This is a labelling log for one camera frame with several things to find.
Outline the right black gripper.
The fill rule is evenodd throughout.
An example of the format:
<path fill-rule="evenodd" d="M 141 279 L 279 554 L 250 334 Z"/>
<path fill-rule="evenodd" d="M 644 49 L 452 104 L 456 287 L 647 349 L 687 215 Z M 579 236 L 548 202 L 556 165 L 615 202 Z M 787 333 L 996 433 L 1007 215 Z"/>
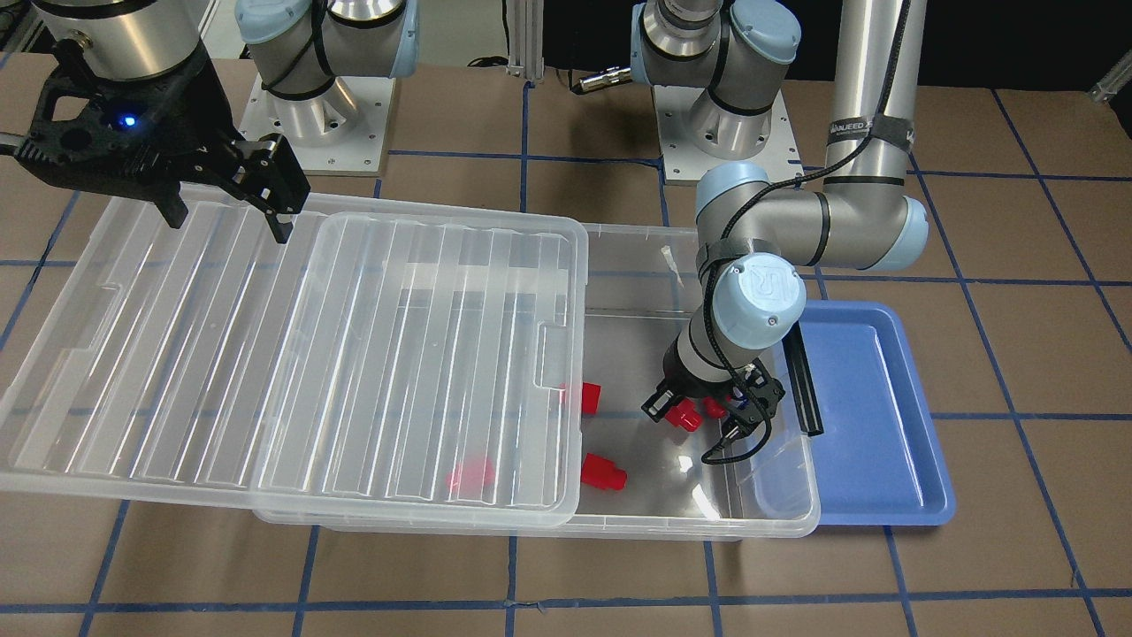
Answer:
<path fill-rule="evenodd" d="M 246 140 L 209 52 L 201 44 L 165 72 L 110 81 L 93 72 L 78 44 L 57 44 L 27 134 L 12 158 L 45 184 L 153 203 L 182 229 L 181 184 L 213 186 L 265 215 L 288 243 L 310 193 L 283 134 Z"/>

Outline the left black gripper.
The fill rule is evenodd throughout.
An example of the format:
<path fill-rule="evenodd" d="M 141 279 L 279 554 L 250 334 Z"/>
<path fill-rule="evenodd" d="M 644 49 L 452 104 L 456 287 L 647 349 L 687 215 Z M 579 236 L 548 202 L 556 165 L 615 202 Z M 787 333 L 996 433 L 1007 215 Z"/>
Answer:
<path fill-rule="evenodd" d="M 767 367 L 763 365 L 760 359 L 753 362 L 747 375 L 751 373 L 753 368 L 757 371 L 767 372 Z M 737 411 L 739 401 L 741 399 L 740 391 L 746 391 L 747 375 L 724 371 L 723 378 L 720 380 L 705 380 L 697 375 L 692 375 L 691 367 L 685 365 L 681 355 L 675 348 L 669 348 L 664 352 L 662 372 L 662 380 L 657 384 L 654 391 L 640 406 L 648 418 L 654 422 L 662 422 L 668 408 L 681 399 L 688 398 L 696 403 L 697 411 L 704 418 L 705 422 L 705 420 L 711 418 L 705 418 L 703 412 L 700 411 L 700 399 L 703 399 L 704 396 L 711 396 L 711 398 L 723 404 L 724 408 L 729 411 L 729 418 L 724 419 L 721 425 L 721 439 L 719 441 L 721 448 L 728 448 L 736 441 L 748 438 L 749 434 L 755 433 L 757 430 L 761 430 L 761 438 L 756 444 L 753 444 L 753 448 L 763 448 L 767 445 L 767 411 L 765 408 L 739 408 Z"/>

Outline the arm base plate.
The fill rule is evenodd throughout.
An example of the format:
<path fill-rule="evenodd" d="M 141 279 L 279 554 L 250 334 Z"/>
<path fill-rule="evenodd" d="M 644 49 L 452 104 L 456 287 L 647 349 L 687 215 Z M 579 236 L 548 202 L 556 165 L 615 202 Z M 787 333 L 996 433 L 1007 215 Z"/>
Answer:
<path fill-rule="evenodd" d="M 283 134 L 310 177 L 379 177 L 398 81 L 340 77 L 321 96 L 272 96 L 255 77 L 238 129 L 248 140 Z"/>
<path fill-rule="evenodd" d="M 777 93 L 769 111 L 755 117 L 719 109 L 700 88 L 655 86 L 652 93 L 668 184 L 695 186 L 707 170 L 729 161 L 751 161 L 772 181 L 801 173 L 782 93 Z"/>

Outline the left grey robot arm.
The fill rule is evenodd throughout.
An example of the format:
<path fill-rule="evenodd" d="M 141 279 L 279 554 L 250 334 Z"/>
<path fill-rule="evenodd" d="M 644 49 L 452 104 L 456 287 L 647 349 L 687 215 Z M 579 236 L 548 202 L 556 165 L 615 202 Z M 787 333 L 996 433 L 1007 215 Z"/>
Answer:
<path fill-rule="evenodd" d="M 631 77 L 698 89 L 691 132 L 721 160 L 695 189 L 702 305 L 642 407 L 654 422 L 688 401 L 723 407 L 709 464 L 749 434 L 767 444 L 784 391 L 761 354 L 795 337 L 807 302 L 801 266 L 895 272 L 921 256 L 929 226 L 904 174 L 925 15 L 921 1 L 844 1 L 823 165 L 773 179 L 753 157 L 798 53 L 795 12 L 779 1 L 633 9 Z"/>

